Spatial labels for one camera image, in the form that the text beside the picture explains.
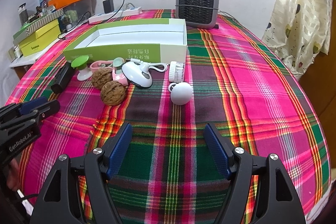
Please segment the black rectangular device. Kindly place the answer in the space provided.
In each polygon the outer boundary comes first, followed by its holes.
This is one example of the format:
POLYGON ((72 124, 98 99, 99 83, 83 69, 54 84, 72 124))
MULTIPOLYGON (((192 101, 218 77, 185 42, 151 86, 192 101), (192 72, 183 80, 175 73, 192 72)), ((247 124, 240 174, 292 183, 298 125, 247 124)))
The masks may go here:
POLYGON ((70 80, 75 74, 75 69, 72 67, 70 62, 66 62, 64 66, 56 73, 53 84, 51 85, 51 90, 55 94, 62 93, 68 86, 70 80))

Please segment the green cap white stand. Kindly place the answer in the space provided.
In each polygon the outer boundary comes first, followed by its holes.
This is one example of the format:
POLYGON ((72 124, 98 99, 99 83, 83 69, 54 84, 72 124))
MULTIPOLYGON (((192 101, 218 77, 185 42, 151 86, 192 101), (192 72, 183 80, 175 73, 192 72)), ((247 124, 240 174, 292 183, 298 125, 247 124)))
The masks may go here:
POLYGON ((88 60, 88 55, 82 55, 74 59, 71 63, 71 67, 79 71, 77 75, 78 81, 88 80, 93 75, 91 69, 87 66, 88 60))

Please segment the brown walnut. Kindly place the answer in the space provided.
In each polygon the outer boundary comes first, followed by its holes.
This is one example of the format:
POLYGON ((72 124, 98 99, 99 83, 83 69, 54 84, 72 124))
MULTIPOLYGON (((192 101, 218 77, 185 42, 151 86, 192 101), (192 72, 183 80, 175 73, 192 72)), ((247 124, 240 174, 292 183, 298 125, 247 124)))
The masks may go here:
POLYGON ((120 105, 126 97, 126 87, 118 81, 107 82, 101 89, 100 97, 108 106, 120 105))
POLYGON ((112 81, 112 71, 108 68, 100 68, 94 71, 91 77, 92 85, 98 90, 101 90, 110 81, 112 81))

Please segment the pink green earphone case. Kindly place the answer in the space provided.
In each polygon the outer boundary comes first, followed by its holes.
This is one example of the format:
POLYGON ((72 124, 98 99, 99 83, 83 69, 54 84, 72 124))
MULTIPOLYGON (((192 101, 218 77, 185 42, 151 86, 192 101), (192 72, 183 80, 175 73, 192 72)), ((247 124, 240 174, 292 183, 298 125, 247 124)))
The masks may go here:
POLYGON ((125 60, 122 57, 117 57, 113 60, 112 79, 119 82, 123 86, 128 86, 128 80, 122 72, 122 66, 125 60))

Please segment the white grey handheld device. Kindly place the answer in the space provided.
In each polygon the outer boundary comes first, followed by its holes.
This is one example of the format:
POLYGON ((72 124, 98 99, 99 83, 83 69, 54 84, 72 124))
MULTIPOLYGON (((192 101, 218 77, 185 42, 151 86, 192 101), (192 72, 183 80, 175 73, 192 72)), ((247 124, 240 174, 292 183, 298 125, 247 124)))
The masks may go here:
POLYGON ((149 88, 153 83, 148 63, 128 61, 122 65, 122 72, 131 83, 139 88, 149 88))

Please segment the white ball gadget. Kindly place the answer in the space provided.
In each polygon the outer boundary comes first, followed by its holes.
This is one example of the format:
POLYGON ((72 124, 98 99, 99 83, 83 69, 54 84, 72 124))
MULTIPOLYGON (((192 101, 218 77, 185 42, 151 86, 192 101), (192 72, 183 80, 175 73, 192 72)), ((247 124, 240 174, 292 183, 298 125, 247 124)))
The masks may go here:
POLYGON ((193 88, 186 82, 169 84, 170 99, 175 105, 187 104, 193 96, 193 88))

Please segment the yellow shoe box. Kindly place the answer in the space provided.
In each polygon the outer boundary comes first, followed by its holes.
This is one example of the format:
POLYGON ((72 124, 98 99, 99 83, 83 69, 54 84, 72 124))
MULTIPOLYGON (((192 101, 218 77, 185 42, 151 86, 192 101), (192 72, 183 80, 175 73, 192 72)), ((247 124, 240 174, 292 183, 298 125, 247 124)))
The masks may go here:
POLYGON ((33 34, 22 40, 18 46, 24 57, 44 50, 60 34, 57 19, 36 30, 33 34))

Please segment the striped grey box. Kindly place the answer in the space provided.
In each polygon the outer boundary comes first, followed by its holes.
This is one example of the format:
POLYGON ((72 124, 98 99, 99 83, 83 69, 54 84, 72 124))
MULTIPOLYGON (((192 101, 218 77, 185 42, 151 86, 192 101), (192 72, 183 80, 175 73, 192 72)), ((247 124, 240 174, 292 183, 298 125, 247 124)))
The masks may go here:
POLYGON ((55 19, 58 19, 64 14, 63 9, 58 9, 51 14, 44 15, 43 17, 33 21, 32 23, 23 27, 20 31, 13 35, 13 45, 18 45, 28 36, 32 35, 36 30, 42 28, 43 26, 49 24, 55 19))

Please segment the glass jar black lid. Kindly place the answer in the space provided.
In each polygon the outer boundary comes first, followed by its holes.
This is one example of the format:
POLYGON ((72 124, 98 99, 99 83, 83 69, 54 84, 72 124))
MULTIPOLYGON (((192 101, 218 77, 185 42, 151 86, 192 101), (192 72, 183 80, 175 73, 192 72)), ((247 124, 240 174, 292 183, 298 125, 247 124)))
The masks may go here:
POLYGON ((26 9, 26 3, 23 3, 18 7, 18 14, 21 22, 21 26, 23 26, 29 19, 27 9, 26 9))

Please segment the white blue power strip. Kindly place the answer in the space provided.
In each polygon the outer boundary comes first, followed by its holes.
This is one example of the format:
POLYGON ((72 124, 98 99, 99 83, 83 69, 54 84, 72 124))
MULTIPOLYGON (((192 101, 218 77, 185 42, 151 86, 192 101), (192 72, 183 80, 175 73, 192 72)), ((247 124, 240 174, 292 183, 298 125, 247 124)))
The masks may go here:
POLYGON ((96 24, 102 21, 108 21, 112 18, 120 18, 123 16, 132 16, 132 15, 139 15, 142 12, 142 7, 132 7, 126 10, 121 9, 118 12, 110 12, 107 14, 98 14, 95 16, 91 16, 88 19, 89 24, 96 24))

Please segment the plaid pink green blanket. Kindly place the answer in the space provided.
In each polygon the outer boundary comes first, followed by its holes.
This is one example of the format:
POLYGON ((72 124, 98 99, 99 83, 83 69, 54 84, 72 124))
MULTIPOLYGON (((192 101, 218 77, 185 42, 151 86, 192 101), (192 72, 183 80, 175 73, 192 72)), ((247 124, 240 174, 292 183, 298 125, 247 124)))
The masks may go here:
POLYGON ((130 85, 106 106, 90 81, 73 77, 58 95, 60 111, 22 153, 25 195, 40 191, 59 155, 81 156, 104 144, 123 122, 133 138, 110 193, 124 223, 213 223, 228 183, 203 138, 207 123, 253 155, 275 153, 301 200, 305 219, 322 213, 331 190, 326 138, 313 106, 284 64, 252 33, 219 16, 218 28, 187 29, 185 81, 193 97, 171 102, 167 73, 153 85, 130 85))

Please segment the black power adapter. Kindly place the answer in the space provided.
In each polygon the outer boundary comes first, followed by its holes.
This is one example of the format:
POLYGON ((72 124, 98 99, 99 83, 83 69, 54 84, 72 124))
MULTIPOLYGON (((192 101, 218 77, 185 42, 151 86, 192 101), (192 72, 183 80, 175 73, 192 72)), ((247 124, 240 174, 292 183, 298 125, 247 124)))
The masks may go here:
POLYGON ((109 14, 114 11, 114 2, 113 0, 104 0, 102 2, 104 13, 109 14))

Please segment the green white cardboard box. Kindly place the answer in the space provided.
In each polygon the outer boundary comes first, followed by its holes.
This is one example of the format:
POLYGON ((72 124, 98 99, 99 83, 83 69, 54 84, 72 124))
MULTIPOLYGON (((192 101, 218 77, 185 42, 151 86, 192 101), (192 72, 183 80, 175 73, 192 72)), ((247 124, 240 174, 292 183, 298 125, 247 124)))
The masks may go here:
POLYGON ((67 61, 87 55, 90 62, 122 57, 148 63, 184 63, 185 20, 155 18, 97 24, 64 48, 63 55, 67 61))

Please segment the cream patterned curtain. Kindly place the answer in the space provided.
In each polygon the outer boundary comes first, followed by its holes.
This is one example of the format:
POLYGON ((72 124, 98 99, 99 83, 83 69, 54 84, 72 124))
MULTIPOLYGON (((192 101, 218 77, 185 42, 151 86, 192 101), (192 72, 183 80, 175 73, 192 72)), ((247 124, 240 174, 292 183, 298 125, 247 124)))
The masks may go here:
POLYGON ((333 0, 276 0, 262 41, 300 79, 328 54, 333 0))

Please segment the grey black space heater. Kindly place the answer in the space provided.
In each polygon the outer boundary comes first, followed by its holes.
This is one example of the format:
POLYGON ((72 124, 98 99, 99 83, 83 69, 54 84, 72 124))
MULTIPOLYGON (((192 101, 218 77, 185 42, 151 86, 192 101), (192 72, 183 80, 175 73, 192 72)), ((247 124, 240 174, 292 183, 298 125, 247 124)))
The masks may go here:
POLYGON ((175 0, 175 17, 190 27, 214 28, 218 10, 219 0, 175 0))

